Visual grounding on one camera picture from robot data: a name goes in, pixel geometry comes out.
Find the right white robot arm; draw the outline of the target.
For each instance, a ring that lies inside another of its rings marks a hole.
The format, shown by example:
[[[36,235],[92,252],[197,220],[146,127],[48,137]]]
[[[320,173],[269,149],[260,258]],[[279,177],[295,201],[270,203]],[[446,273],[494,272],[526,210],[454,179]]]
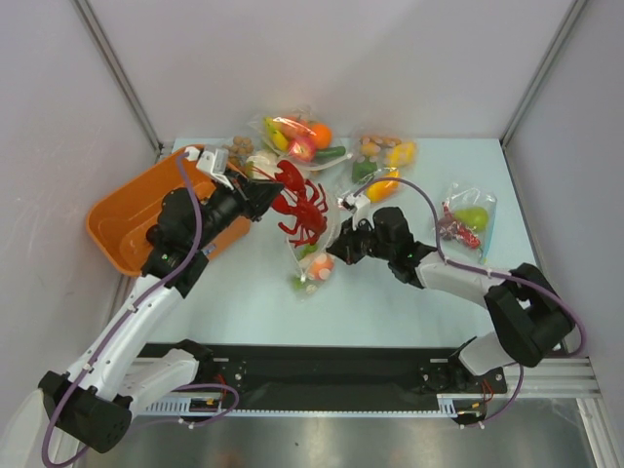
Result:
[[[438,248],[413,238],[398,208],[380,209],[358,224],[343,221],[328,253],[346,264],[365,257],[383,260],[403,284],[449,293],[488,312],[494,331],[454,352],[449,378],[461,391],[474,390],[496,368],[536,367],[574,328],[537,267],[523,263],[510,271],[488,271],[444,259]]]

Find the clear zip bag with lobster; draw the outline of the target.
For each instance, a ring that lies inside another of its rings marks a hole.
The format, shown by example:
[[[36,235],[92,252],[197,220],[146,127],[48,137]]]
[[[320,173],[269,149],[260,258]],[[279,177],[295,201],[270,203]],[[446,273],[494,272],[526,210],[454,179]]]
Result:
[[[339,234],[340,211],[333,197],[330,197],[328,207],[329,210],[324,213],[327,218],[327,229],[315,244],[296,247],[293,241],[297,236],[285,235],[285,244],[290,255],[288,279],[300,300],[322,288],[332,276],[335,267],[334,257],[327,252],[327,248]]]

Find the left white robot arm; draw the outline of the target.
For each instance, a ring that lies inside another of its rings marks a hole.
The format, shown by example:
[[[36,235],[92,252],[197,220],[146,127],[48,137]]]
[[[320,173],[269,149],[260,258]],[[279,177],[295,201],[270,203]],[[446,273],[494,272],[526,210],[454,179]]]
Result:
[[[204,250],[234,221],[258,221],[284,184],[228,172],[205,200],[189,187],[170,191],[146,238],[152,249],[130,296],[93,345],[66,372],[39,382],[51,428],[99,453],[113,449],[138,412],[166,394],[215,383],[212,351],[185,339],[146,372],[126,374],[153,330],[186,299],[209,264]]]

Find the red plastic lobster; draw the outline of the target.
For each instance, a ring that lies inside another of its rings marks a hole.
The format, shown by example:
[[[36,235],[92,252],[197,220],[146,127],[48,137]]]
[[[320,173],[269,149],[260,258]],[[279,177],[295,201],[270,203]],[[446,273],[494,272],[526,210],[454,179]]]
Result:
[[[294,225],[288,227],[280,221],[278,227],[290,236],[289,243],[294,248],[316,245],[328,228],[329,205],[325,189],[321,184],[315,185],[305,178],[288,160],[280,161],[277,169],[274,175],[270,175],[260,168],[254,168],[253,174],[284,185],[284,194],[278,195],[271,207],[281,215],[293,216]]]

